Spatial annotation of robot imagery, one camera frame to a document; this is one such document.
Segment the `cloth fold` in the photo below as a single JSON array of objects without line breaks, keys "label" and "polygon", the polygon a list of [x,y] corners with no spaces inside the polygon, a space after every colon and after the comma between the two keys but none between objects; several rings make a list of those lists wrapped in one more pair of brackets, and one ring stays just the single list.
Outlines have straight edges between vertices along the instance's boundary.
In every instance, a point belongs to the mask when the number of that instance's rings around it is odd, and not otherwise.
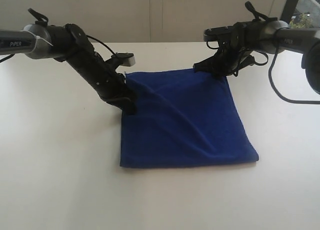
[{"label": "cloth fold", "polygon": [[120,165],[183,168],[258,161],[226,78],[193,69],[135,72],[136,115],[122,115]]}]

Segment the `white table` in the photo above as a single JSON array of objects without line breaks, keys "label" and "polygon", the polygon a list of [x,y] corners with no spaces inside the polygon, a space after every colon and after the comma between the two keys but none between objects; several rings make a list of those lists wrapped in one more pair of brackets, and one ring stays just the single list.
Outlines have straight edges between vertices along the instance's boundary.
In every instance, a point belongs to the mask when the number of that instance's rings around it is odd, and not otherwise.
[{"label": "white table", "polygon": [[[212,54],[204,43],[111,46],[135,53],[126,72],[191,68]],[[300,61],[280,54],[275,83],[288,97],[319,99]],[[229,78],[259,162],[128,170],[119,167],[121,112],[71,67],[24,55],[0,64],[0,229],[320,229],[320,106],[281,101],[267,70]]]}]

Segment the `blue towel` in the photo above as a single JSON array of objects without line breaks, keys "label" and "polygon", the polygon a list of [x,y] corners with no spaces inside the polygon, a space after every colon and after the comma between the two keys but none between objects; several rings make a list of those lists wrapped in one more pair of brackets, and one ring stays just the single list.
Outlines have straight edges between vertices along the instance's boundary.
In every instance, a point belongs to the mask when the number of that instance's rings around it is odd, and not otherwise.
[{"label": "blue towel", "polygon": [[259,160],[236,111],[227,78],[193,69],[136,72],[136,115],[122,115],[120,165],[185,168]]}]

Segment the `blue cloth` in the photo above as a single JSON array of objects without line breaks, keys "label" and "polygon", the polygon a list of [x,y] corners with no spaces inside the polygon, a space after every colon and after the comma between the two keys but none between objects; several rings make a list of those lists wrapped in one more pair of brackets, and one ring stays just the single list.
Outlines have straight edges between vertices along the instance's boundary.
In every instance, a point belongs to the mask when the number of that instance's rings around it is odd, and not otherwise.
[{"label": "blue cloth", "polygon": [[122,115],[120,165],[183,168],[255,162],[226,78],[193,69],[126,75],[136,115]]}]

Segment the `white wall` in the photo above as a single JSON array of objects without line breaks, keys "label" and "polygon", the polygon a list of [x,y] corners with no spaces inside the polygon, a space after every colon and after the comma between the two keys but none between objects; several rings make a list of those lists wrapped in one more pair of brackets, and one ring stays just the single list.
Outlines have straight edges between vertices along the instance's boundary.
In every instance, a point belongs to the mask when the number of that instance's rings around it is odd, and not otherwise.
[{"label": "white wall", "polygon": [[[137,64],[120,69],[127,72],[190,68],[212,54],[204,43],[112,47],[135,53]],[[300,61],[280,54],[275,83],[288,97],[319,99]],[[319,229],[320,107],[278,99],[267,68],[229,78],[257,164],[127,170],[119,167],[121,112],[73,69],[23,55],[2,63],[0,228]]]},{"label": "white wall", "polygon": [[[20,30],[34,22],[32,7],[50,23],[75,23],[105,42],[201,41],[203,30],[249,21],[247,0],[0,0],[0,29]],[[286,0],[250,0],[280,16]]]}]

